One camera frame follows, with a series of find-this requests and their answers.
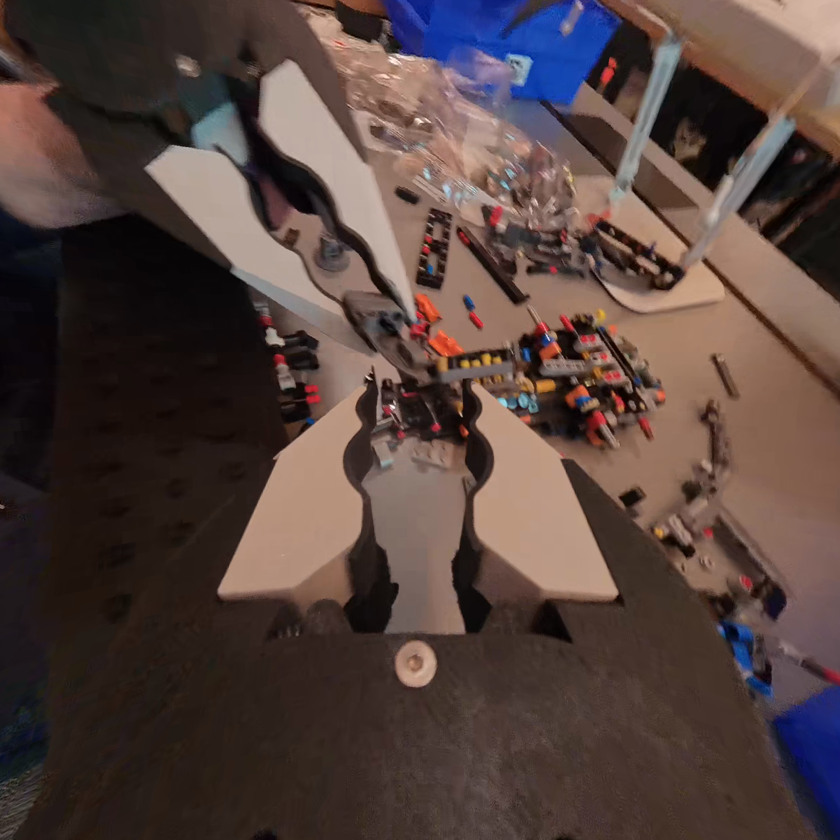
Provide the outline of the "grey lego gear assembly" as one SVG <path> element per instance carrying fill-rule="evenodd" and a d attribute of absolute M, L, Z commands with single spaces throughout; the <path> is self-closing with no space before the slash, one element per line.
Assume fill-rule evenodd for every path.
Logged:
<path fill-rule="evenodd" d="M 340 241 L 334 228 L 323 223 L 318 244 L 313 251 L 313 259 L 321 271 L 338 275 L 350 266 L 350 249 Z"/>

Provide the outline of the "blue lego suspension assembly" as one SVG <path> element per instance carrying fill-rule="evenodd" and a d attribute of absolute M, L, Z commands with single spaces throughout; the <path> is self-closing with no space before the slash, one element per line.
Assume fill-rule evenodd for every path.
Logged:
<path fill-rule="evenodd" d="M 838 670 L 821 665 L 792 644 L 767 637 L 747 624 L 719 621 L 717 632 L 728 644 L 733 663 L 754 697 L 774 698 L 775 658 L 785 659 L 826 685 L 839 685 Z"/>

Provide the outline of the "dark grey curved lego piece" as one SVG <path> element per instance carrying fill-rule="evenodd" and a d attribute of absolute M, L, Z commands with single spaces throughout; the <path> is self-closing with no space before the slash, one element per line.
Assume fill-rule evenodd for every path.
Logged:
<path fill-rule="evenodd" d="M 421 385 L 433 380 L 425 350 L 410 338 L 404 313 L 392 299 L 354 290 L 343 296 L 342 307 L 355 331 L 403 380 L 414 379 Z"/>

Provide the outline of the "clear bags of lego parts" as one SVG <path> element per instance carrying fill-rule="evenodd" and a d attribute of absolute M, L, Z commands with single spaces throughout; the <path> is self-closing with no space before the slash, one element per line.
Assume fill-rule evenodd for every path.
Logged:
<path fill-rule="evenodd" d="M 532 228 L 574 212 L 567 161 L 507 120 L 509 64 L 475 47 L 439 62 L 367 45 L 336 60 L 364 143 L 394 155 L 403 179 L 450 206 L 499 204 Z"/>

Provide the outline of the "white book stand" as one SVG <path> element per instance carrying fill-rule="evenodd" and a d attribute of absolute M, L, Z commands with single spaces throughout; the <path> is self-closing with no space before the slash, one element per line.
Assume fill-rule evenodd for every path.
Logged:
<path fill-rule="evenodd" d="M 676 268 L 652 280 L 606 269 L 601 282 L 637 313 L 704 306 L 723 299 L 700 263 L 724 224 L 745 203 L 797 128 L 797 118 L 838 113 L 838 2 L 624 2 L 661 34 L 633 130 L 604 205 L 606 222 L 634 186 L 640 161 L 685 48 L 711 63 L 712 74 L 768 114 L 768 121 L 724 175 L 700 214 L 699 237 Z"/>

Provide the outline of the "grey lego engine block assembly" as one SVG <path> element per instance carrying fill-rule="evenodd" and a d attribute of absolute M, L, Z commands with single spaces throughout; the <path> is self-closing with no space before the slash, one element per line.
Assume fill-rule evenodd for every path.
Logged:
<path fill-rule="evenodd" d="M 482 386 L 501 407 L 526 425 L 539 413 L 537 386 L 528 350 L 507 342 L 499 349 L 439 355 L 427 372 L 458 415 L 464 412 L 464 383 Z"/>

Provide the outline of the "multicoloured lego chassis assembly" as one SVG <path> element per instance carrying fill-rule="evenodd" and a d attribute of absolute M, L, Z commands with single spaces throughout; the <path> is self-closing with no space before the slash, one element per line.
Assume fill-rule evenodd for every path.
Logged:
<path fill-rule="evenodd" d="M 549 321 L 531 304 L 531 328 L 516 344 L 518 372 L 530 386 L 531 427 L 544 437 L 621 447 L 635 428 L 655 440 L 653 415 L 665 403 L 662 381 L 637 346 L 607 321 L 602 309 Z"/>

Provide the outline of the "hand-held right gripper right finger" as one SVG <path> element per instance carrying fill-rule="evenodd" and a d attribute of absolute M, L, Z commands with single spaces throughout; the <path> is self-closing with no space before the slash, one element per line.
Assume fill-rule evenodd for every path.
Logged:
<path fill-rule="evenodd" d="M 467 634 L 513 614 L 564 634 L 559 603 L 613 604 L 620 591 L 560 453 L 481 384 L 463 389 L 465 514 L 451 570 Z"/>

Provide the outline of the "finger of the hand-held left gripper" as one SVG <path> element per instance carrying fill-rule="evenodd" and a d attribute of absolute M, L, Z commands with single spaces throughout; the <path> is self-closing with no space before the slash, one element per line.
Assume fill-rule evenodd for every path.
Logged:
<path fill-rule="evenodd" d="M 217 247 L 237 278 L 331 340 L 374 354 L 342 306 L 316 287 L 299 253 L 266 231 L 246 179 L 226 156 L 171 146 L 145 171 Z"/>
<path fill-rule="evenodd" d="M 365 263 L 380 289 L 415 322 L 408 279 L 392 220 L 375 173 L 320 92 L 293 59 L 259 84 L 259 129 L 279 157 L 317 198 L 335 234 Z"/>

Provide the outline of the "person's left hand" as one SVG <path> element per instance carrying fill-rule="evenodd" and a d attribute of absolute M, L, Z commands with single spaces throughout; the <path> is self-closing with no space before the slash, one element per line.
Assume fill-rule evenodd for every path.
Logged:
<path fill-rule="evenodd" d="M 58 230 L 125 215 L 77 136 L 48 105 L 51 86 L 1 85 L 1 205 L 18 221 Z"/>

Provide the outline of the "light grey studded lego plate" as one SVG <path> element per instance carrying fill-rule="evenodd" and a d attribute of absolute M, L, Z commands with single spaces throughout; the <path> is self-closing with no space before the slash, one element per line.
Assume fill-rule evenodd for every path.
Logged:
<path fill-rule="evenodd" d="M 414 464 L 439 470 L 450 470 L 454 467 L 459 448 L 445 440 L 420 440 L 412 450 L 411 460 Z"/>

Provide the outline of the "row of black lego connectors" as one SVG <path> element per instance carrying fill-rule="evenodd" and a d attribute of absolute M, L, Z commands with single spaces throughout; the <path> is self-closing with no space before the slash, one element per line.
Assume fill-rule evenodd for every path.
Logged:
<path fill-rule="evenodd" d="M 301 434 L 314 425 L 312 408 L 321 402 L 319 386 L 309 381 L 309 375 L 320 368 L 320 342 L 305 329 L 279 331 L 267 301 L 253 297 L 251 304 L 280 389 L 281 419 L 298 426 Z"/>

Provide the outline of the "long black lego beam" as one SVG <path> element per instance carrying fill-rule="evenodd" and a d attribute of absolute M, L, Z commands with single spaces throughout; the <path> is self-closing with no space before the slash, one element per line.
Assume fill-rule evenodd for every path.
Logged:
<path fill-rule="evenodd" d="M 513 305 L 521 306 L 530 300 L 530 295 L 519 288 L 512 275 L 502 268 L 501 263 L 489 252 L 486 246 L 480 243 L 473 233 L 462 226 L 457 226 L 456 232 L 458 240 L 475 257 L 484 271 Z"/>

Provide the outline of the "black lego frame with pins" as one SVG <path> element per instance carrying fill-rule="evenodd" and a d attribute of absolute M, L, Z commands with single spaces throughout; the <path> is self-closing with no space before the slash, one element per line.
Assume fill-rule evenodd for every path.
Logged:
<path fill-rule="evenodd" d="M 441 290 L 446 277 L 452 232 L 452 214 L 443 209 L 431 208 L 427 213 L 417 261 L 415 282 L 418 286 Z"/>

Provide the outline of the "black card sheet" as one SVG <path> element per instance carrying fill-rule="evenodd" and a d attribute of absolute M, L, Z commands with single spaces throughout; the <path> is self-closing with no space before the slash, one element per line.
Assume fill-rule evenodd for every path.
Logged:
<path fill-rule="evenodd" d="M 553 7 L 569 5 L 571 1 L 526 1 L 512 14 L 499 33 L 500 39 L 508 39 L 513 32 L 524 26 L 530 19 L 546 12 Z"/>

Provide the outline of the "black perforated panel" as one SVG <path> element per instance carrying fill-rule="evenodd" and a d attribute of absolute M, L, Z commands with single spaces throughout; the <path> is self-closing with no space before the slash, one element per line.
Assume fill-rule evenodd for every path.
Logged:
<path fill-rule="evenodd" d="M 55 735 L 123 629 L 167 648 L 245 611 L 216 589 L 286 443 L 245 284 L 136 216 L 64 240 L 45 578 Z"/>

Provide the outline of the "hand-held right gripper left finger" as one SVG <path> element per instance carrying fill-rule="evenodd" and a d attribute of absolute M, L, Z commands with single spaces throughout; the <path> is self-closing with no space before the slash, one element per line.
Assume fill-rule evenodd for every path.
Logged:
<path fill-rule="evenodd" d="M 331 601 L 356 633 L 386 630 L 399 587 L 363 486 L 378 405 L 377 384 L 362 384 L 280 451 L 218 585 L 221 602 L 286 602 L 303 614 Z"/>

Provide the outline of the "black lego connectors red pins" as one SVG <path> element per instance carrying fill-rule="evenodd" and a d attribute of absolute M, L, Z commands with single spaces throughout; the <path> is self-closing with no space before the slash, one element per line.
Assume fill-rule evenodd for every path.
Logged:
<path fill-rule="evenodd" d="M 451 385 L 384 378 L 374 430 L 397 442 L 415 436 L 424 442 L 441 439 L 460 444 L 466 436 L 462 411 L 460 391 Z"/>

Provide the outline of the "large black lego frame assembly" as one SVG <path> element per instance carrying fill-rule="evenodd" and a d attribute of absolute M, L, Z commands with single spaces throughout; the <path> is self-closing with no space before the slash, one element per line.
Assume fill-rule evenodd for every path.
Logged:
<path fill-rule="evenodd" d="M 659 253 L 656 243 L 647 245 L 605 217 L 590 222 L 580 245 L 599 280 L 638 291 L 671 291 L 685 278 L 686 269 Z"/>

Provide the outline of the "grey lego gearbox assembly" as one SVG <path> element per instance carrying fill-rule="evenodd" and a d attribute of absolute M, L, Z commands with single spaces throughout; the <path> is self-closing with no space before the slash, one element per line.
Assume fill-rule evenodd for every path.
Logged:
<path fill-rule="evenodd" d="M 543 228 L 526 224 L 501 205 L 483 204 L 480 212 L 486 246 L 509 275 L 517 274 L 518 260 L 524 258 L 529 275 L 585 277 L 585 258 L 565 220 Z"/>

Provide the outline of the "blue bin with square tag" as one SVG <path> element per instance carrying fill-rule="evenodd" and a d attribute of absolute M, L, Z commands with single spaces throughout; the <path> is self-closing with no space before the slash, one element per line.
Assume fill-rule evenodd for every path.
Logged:
<path fill-rule="evenodd" d="M 454 38 L 445 63 L 468 49 L 512 71 L 511 95 L 568 104 L 595 68 L 620 18 L 599 2 L 571 2 L 530 19 L 507 39 L 499 33 L 523 2 L 449 1 L 445 31 Z"/>

